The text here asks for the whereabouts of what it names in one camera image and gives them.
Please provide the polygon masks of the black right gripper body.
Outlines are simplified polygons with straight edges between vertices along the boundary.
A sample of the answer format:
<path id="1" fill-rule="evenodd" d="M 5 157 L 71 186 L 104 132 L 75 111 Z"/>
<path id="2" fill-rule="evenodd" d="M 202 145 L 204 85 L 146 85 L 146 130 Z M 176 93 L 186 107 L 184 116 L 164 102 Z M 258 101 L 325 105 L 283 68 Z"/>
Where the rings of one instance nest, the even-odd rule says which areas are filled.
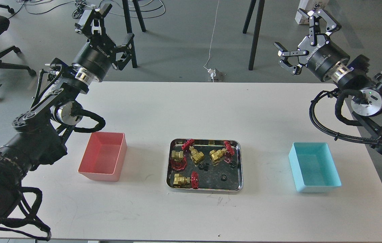
<path id="1" fill-rule="evenodd" d="M 347 64 L 350 56 L 333 43 L 327 35 L 317 35 L 316 46 L 306 36 L 301 42 L 301 50 L 308 54 L 301 57 L 301 65 L 306 66 L 321 82 L 328 81 L 327 72 L 338 62 Z"/>

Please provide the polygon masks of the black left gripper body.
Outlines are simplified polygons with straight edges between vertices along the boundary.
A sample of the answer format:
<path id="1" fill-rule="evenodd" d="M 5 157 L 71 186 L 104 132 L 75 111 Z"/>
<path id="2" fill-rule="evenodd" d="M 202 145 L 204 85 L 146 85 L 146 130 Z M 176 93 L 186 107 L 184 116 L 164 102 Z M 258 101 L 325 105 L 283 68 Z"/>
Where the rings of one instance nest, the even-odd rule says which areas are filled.
<path id="1" fill-rule="evenodd" d="M 72 66 L 85 68 L 97 77 L 98 82 L 102 82 L 116 60 L 116 54 L 112 51 L 115 46 L 116 44 L 108 35 L 94 35 L 81 48 Z"/>

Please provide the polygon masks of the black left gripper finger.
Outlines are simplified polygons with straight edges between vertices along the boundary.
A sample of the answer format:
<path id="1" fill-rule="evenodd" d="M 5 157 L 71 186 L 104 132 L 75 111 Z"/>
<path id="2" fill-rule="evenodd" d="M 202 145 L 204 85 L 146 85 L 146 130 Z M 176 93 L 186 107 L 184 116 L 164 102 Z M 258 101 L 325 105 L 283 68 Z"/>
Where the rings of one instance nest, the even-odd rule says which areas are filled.
<path id="1" fill-rule="evenodd" d="M 121 46 L 111 49 L 111 52 L 114 54 L 122 53 L 120 59 L 112 63 L 115 70 L 123 70 L 129 61 L 132 62 L 132 67 L 135 68 L 134 36 L 133 33 L 128 33 Z"/>
<path id="2" fill-rule="evenodd" d="M 75 32 L 85 35 L 87 43 L 112 44 L 104 25 L 104 18 L 111 8 L 111 4 L 104 4 L 101 8 L 85 10 L 80 21 L 75 24 Z"/>

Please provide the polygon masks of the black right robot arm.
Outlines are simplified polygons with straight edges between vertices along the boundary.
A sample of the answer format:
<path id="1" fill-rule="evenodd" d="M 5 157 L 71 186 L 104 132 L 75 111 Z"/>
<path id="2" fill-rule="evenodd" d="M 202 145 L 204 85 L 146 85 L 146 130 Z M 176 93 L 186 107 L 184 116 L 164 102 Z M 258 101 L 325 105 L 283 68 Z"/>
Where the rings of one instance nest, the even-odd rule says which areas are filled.
<path id="1" fill-rule="evenodd" d="M 287 51 L 280 43 L 279 64 L 292 75 L 299 75 L 303 67 L 320 81 L 333 81 L 336 89 L 322 91 L 311 101 L 309 116 L 312 124 L 335 140 L 368 144 L 382 155 L 382 74 L 372 81 L 367 73 L 369 59 L 359 55 L 353 61 L 350 56 L 330 39 L 341 24 L 323 9 L 298 13 L 308 18 L 308 35 L 299 43 L 296 51 Z M 323 97 L 336 98 L 334 113 L 337 120 L 347 126 L 364 127 L 371 135 L 356 137 L 342 134 L 324 126 L 316 117 L 316 104 Z"/>

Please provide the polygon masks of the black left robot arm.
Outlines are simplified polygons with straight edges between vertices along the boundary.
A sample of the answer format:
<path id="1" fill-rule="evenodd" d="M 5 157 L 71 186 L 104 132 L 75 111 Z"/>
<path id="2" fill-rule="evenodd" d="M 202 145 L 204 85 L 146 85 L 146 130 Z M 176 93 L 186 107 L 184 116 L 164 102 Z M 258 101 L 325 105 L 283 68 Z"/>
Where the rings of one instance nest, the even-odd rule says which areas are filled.
<path id="1" fill-rule="evenodd" d="M 0 231 L 13 231 L 49 241 L 51 228 L 38 217 L 42 192 L 24 187 L 22 180 L 40 165 L 52 165 L 67 154 L 73 132 L 94 133 L 106 125 L 103 117 L 83 109 L 76 101 L 92 82 L 101 82 L 111 67 L 137 67 L 134 34 L 117 46 L 107 35 L 104 19 L 111 4 L 88 9 L 75 25 L 87 42 L 71 65 L 55 59 L 47 73 L 51 81 L 45 97 L 38 93 L 31 109 L 12 122 L 16 135 L 0 148 Z"/>

